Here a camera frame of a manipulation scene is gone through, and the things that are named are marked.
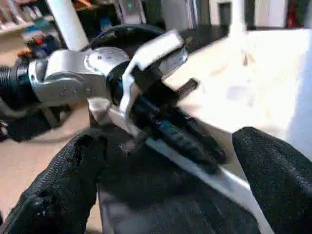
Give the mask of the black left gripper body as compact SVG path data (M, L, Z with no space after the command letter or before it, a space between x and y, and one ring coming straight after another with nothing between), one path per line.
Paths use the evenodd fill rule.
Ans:
M196 79L189 78L174 90L162 81L159 69L141 71L135 67L133 76L141 91L133 103L133 123L136 126L143 129L151 127L156 120L165 119L182 128L196 128L195 118L177 106L199 87Z

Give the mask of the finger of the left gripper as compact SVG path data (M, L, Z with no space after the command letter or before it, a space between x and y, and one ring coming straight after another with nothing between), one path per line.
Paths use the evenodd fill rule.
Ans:
M186 128L217 163L226 162L224 150L219 146L212 134L207 132L194 118L191 117L186 120Z
M209 174L217 173L217 162L190 133L167 120L157 120L154 131L172 149L199 165Z

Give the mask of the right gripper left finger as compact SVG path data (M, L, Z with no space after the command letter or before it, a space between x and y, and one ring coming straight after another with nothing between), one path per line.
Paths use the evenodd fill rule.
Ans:
M96 202L107 138L87 130L72 138L20 195L2 234L83 234Z

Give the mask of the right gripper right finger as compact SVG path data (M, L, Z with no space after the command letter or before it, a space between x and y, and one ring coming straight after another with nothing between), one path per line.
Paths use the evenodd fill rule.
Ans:
M287 142L254 127L232 134L251 191L276 234L312 232L312 163Z

